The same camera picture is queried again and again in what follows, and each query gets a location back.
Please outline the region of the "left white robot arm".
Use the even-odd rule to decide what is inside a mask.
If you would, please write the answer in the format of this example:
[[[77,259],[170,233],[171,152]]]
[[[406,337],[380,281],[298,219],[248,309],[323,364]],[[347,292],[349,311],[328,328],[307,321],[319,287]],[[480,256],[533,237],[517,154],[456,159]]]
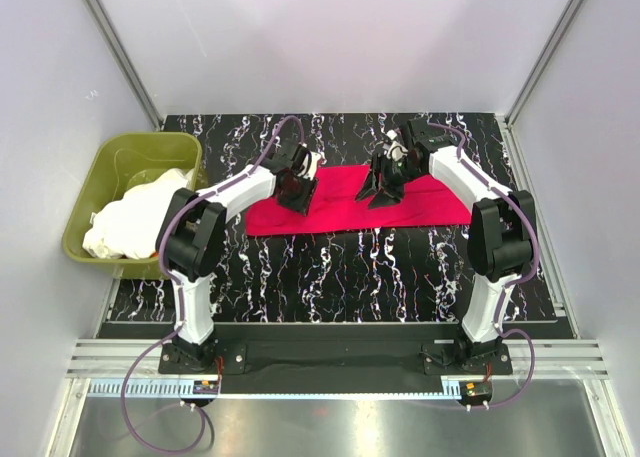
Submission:
[[[281,207],[307,215],[321,161],[321,154],[304,144],[286,144],[263,152],[255,163],[216,185],[200,191],[180,188],[173,194],[156,250],[176,300],[171,343],[193,372],[208,371],[216,359],[210,279],[222,257],[228,222],[272,197]]]

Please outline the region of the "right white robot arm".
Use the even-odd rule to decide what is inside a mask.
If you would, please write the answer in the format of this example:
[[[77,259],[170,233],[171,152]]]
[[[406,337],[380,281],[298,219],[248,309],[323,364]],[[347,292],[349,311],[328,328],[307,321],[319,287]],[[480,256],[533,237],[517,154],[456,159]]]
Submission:
[[[469,307],[453,343],[428,357],[472,374],[498,355],[511,294],[536,274],[540,249],[531,193],[486,174],[465,153],[465,140],[459,129],[421,119],[388,131],[355,199],[371,209],[395,205],[406,184],[431,176],[470,212],[467,255],[475,275]]]

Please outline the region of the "pink t shirt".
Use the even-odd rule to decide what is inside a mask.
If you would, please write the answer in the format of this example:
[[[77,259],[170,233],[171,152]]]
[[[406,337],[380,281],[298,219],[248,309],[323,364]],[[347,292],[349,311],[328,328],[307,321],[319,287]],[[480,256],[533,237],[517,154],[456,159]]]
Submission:
[[[246,234],[270,237],[471,223],[470,211],[431,176],[407,184],[401,203],[370,209],[367,202],[355,200],[367,170],[365,165],[320,169],[319,183],[306,216],[278,205],[274,198],[257,202],[247,211]]]

